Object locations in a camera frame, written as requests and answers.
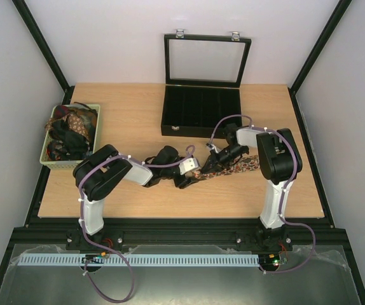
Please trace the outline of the patterned paisley tie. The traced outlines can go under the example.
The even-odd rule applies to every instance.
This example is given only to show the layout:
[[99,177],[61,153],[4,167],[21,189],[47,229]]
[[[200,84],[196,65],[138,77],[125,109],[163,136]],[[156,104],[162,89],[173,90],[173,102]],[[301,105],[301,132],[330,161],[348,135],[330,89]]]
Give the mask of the patterned paisley tie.
[[228,169],[218,170],[212,173],[201,173],[200,170],[193,172],[193,178],[199,181],[209,180],[218,176],[233,175],[235,173],[244,173],[259,170],[258,155],[237,158],[233,165]]

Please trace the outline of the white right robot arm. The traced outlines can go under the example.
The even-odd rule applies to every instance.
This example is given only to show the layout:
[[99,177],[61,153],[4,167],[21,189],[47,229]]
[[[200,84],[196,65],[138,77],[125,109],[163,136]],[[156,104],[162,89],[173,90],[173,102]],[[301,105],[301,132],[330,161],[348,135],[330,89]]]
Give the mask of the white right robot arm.
[[259,248],[272,248],[284,237],[285,209],[293,180],[303,168],[303,162],[292,132],[288,128],[271,130],[255,126],[237,127],[230,124],[225,130],[228,145],[218,149],[210,140],[210,155],[201,169],[203,174],[231,170],[236,159],[258,150],[259,169],[266,179],[265,204],[251,240]]

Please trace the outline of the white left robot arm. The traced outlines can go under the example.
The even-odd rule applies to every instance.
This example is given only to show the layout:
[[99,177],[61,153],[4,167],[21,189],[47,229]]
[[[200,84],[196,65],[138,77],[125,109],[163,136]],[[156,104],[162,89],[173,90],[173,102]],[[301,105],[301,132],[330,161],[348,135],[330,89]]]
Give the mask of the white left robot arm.
[[97,244],[120,250],[123,233],[104,230],[105,199],[123,180],[143,187],[152,187],[161,180],[173,180],[182,189],[193,182],[191,174],[200,168],[193,156],[194,146],[188,146],[187,156],[179,155],[172,146],[164,146],[155,156],[139,161],[123,155],[112,145],[105,145],[73,170],[81,204],[79,226],[67,232],[68,250],[97,250]]

